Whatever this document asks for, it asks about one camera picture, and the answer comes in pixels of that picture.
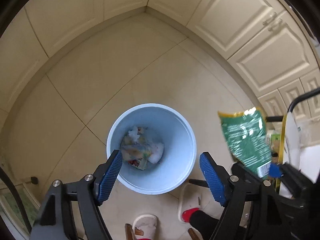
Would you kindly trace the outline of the round white marble table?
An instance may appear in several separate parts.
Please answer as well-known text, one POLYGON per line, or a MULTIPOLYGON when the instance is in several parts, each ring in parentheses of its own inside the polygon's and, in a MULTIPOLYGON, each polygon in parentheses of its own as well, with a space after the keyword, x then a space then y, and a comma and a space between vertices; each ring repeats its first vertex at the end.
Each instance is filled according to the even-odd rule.
POLYGON ((319 117, 295 120, 284 116, 280 137, 279 160, 289 163, 313 183, 319 176, 319 117))

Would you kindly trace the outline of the green snack bag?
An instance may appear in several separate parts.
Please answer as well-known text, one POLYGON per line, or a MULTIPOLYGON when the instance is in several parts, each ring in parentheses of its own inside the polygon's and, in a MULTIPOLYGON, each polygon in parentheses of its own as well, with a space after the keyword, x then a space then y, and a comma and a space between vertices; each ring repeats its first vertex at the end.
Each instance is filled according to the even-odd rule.
POLYGON ((217 113, 230 153, 259 178, 267 178, 271 148, 267 142, 266 121, 261 109, 253 107, 233 114, 217 113))

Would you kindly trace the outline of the white slipper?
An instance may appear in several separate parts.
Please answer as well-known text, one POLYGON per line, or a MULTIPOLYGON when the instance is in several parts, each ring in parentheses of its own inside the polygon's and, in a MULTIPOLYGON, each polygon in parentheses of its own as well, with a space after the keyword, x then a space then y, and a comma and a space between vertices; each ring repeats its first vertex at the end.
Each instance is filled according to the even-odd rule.
POLYGON ((154 240, 157 232, 158 218, 152 214, 137 217, 133 222, 133 233, 137 240, 154 240))
POLYGON ((187 183, 182 187, 178 202, 178 218, 182 223, 195 224, 205 219, 202 196, 196 185, 187 183))

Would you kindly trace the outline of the cream lower cabinets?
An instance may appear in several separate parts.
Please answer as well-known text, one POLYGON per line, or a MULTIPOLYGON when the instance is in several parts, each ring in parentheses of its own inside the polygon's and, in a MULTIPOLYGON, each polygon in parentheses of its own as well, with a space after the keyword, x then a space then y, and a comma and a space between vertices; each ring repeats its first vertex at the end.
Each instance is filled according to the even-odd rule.
POLYGON ((206 42, 258 98, 319 73, 306 27, 285 0, 10 0, 1 13, 1 132, 49 60, 141 10, 206 42))

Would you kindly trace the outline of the light blue trash bin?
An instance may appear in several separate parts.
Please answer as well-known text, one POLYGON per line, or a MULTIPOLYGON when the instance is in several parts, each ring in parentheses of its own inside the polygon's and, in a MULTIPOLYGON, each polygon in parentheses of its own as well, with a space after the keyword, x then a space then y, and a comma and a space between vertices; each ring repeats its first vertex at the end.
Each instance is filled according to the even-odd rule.
POLYGON ((106 154, 122 153, 118 180, 141 194, 168 193, 191 174, 197 147, 195 134, 178 111, 157 103, 128 109, 112 125, 106 154))

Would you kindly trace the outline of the white rice cake piece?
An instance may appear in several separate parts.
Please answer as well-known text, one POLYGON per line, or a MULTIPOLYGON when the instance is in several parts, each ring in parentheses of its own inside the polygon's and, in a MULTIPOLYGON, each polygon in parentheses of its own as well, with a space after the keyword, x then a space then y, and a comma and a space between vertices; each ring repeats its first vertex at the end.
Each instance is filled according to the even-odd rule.
POLYGON ((153 142, 150 145, 151 154, 148 157, 148 162, 156 164, 162 158, 164 152, 164 144, 161 142, 153 142))

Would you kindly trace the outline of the drink carton box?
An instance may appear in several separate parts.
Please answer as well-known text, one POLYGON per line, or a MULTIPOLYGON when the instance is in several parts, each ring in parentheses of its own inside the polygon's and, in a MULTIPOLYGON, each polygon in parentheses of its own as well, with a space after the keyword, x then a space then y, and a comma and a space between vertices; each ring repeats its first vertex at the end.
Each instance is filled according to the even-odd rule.
POLYGON ((132 167, 144 171, 148 164, 148 158, 152 155, 151 147, 148 144, 134 141, 126 135, 120 145, 123 161, 132 167))

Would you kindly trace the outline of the clear plastic wrap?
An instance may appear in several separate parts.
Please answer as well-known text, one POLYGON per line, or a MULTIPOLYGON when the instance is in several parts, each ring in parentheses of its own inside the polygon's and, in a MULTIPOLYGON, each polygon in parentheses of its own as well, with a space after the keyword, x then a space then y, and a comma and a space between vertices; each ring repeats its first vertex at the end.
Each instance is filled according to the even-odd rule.
POLYGON ((127 140, 129 144, 136 144, 139 142, 140 139, 140 130, 137 126, 133 126, 131 129, 127 132, 127 140))

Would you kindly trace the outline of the white slipper left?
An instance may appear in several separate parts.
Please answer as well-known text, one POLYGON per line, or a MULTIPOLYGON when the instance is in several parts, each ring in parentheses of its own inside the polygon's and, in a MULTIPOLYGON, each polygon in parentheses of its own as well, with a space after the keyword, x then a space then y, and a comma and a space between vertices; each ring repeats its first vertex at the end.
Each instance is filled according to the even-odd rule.
POLYGON ((152 214, 137 217, 133 222, 133 233, 137 240, 154 240, 157 232, 158 218, 152 214))

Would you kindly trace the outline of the white slipper right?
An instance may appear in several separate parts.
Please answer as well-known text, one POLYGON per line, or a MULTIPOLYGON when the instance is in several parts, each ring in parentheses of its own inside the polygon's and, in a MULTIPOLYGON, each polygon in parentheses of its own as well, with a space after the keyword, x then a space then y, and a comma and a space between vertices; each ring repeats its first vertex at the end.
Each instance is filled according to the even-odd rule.
POLYGON ((182 187, 178 202, 178 218, 182 223, 195 224, 205 219, 202 196, 196 185, 187 183, 182 187))

